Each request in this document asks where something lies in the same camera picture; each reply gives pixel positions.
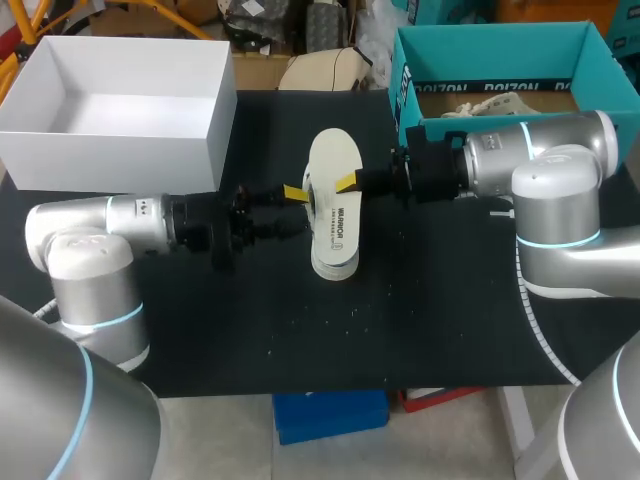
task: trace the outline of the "open box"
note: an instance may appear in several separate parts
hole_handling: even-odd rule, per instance
[[[440,118],[470,102],[518,91],[538,115]],[[602,110],[618,134],[623,162],[640,129],[640,97],[591,23],[435,25],[396,34],[389,100],[398,139],[424,125],[431,140]]]
[[[0,159],[19,189],[214,191],[235,106],[228,42],[47,36],[0,106]]]

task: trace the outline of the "floor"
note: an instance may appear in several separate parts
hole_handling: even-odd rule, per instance
[[[563,387],[525,390],[539,428]],[[172,435],[165,480],[513,479],[496,392],[406,414],[380,429],[280,446],[269,395],[162,400]],[[547,480],[565,478],[557,469]]]

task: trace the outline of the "slipper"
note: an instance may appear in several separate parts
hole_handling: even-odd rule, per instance
[[[327,280],[344,280],[358,268],[361,192],[336,193],[336,181],[362,168],[358,146],[344,130],[330,128],[313,140],[302,189],[313,231],[311,265]]]

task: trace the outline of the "blue box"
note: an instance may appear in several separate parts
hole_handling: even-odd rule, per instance
[[[389,403],[383,391],[273,395],[281,445],[383,427]]]
[[[405,27],[396,33],[392,68],[389,101],[401,145],[405,129],[416,125],[430,140],[442,140],[447,132],[558,114],[424,118],[419,92],[570,92],[580,110],[611,117],[621,162],[640,130],[640,97],[589,22]]]

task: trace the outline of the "black table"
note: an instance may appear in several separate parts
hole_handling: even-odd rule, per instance
[[[314,136],[329,127],[355,139],[365,166],[388,163],[386,92],[240,92],[222,192],[299,185]],[[5,180],[0,294],[31,311],[52,298],[27,256],[24,220],[33,205],[83,196],[17,192]],[[622,169],[601,190],[603,227],[639,223],[639,199]],[[564,383],[524,315],[513,221],[489,216],[504,209],[471,198],[407,212],[373,200],[362,212],[358,272],[340,283],[314,273],[310,235],[256,245],[232,276],[212,271],[207,255],[140,260],[151,353],[136,376],[161,397]],[[640,329],[640,301],[532,303],[579,378]]]

